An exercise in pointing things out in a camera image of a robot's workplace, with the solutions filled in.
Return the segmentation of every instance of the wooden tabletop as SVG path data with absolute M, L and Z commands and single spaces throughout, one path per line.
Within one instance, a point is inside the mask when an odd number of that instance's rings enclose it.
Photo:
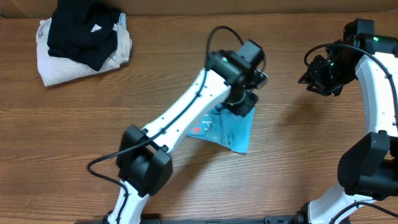
M 87 163 L 117 151 L 130 124 L 142 127 L 179 98 L 203 66 L 207 35 L 218 25 L 255 40 L 267 55 L 269 82 L 256 91 L 249 153 L 186 138 L 172 178 L 144 213 L 181 220 L 293 215 L 336 182 L 341 155 L 364 134 L 357 81 L 339 97 L 297 84 L 307 50 L 342 38 L 357 17 L 374 19 L 377 34 L 398 36 L 396 12 L 129 17 L 133 51 L 126 66 L 50 88 L 36 66 L 39 20 L 0 20 L 0 223 L 99 220 L 112 210 L 119 187 L 90 175 Z M 211 48 L 238 47 L 220 31 Z M 116 178 L 114 162 L 94 169 Z M 397 202 L 377 204 L 398 212 Z M 396 223 L 371 208 L 352 219 Z

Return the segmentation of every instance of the garment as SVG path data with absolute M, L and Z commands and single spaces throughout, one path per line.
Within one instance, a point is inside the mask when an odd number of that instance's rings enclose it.
M 99 0 L 58 0 L 47 41 L 49 55 L 70 58 L 99 71 L 118 46 L 114 26 L 119 15 L 120 11 Z
M 49 56 L 47 38 L 52 19 L 40 22 L 40 27 L 36 34 L 37 42 L 37 69 L 43 79 L 45 86 L 55 85 L 69 80 L 73 80 L 87 75 L 107 72 L 119 68 L 120 64 L 128 62 L 132 41 L 126 29 L 126 15 L 120 14 L 117 24 L 117 49 L 105 60 L 99 71 L 95 71 L 89 66 L 72 61 L 69 58 Z
M 244 118 L 224 109 L 213 109 L 187 134 L 230 148 L 234 152 L 247 153 L 251 126 L 254 119 L 253 108 Z

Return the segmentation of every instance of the blue cloth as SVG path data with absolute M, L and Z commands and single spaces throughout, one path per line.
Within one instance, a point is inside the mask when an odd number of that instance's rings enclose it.
M 254 108 L 244 118 L 229 110 L 219 112 L 213 109 L 187 136 L 218 143 L 234 152 L 248 153 L 253 118 Z

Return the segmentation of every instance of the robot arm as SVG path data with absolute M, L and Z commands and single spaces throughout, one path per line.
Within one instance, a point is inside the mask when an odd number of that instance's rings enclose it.
M 343 43 L 356 44 L 373 54 L 393 74 L 394 83 L 398 83 L 397 39 L 375 36 L 373 21 L 357 19 L 349 23 Z M 398 133 L 392 103 L 395 98 L 389 80 L 367 55 L 332 47 L 326 51 L 329 58 L 316 56 L 299 83 L 308 84 L 307 89 L 315 93 L 337 96 L 345 84 L 357 78 L 364 103 L 365 137 L 340 159 L 338 182 L 319 199 L 304 206 L 295 216 L 296 223 L 340 223 L 362 206 L 340 213 L 355 202 L 373 203 L 398 195 L 396 161 L 384 158 L 389 151 L 393 157 L 397 155 Z
M 191 87 L 164 114 L 142 129 L 132 125 L 124 133 L 120 151 L 153 138 L 171 124 L 149 143 L 153 150 L 141 147 L 118 157 L 119 177 L 129 196 L 123 207 L 125 191 L 121 188 L 115 209 L 105 216 L 105 223 L 140 223 L 149 196 L 155 195 L 172 174 L 172 154 L 209 110 L 222 104 L 238 116 L 250 112 L 258 100 L 252 89 L 262 87 L 268 79 L 265 73 L 256 70 L 261 61 L 265 61 L 264 52 L 251 40 L 236 53 L 213 52 L 208 71 L 202 69 Z M 181 117 L 172 122 L 182 111 Z

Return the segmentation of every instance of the black cloth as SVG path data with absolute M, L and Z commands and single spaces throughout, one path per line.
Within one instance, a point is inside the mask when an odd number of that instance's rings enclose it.
M 120 11 L 99 0 L 58 0 L 47 41 L 49 55 L 70 58 L 99 71 L 118 47 L 118 35 L 112 28 L 119 16 Z M 91 32 L 95 24 L 101 29 Z

